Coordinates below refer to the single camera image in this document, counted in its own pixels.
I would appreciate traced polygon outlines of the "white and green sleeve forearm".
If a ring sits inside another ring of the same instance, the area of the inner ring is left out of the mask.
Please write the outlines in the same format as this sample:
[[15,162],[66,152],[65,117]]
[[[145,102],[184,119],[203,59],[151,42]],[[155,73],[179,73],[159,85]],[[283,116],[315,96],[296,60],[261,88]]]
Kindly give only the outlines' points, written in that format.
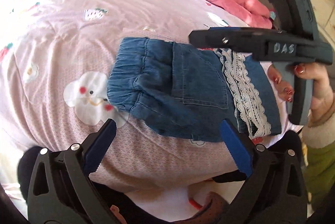
[[302,131],[308,165],[304,173],[313,210],[318,209],[334,184],[334,105]]

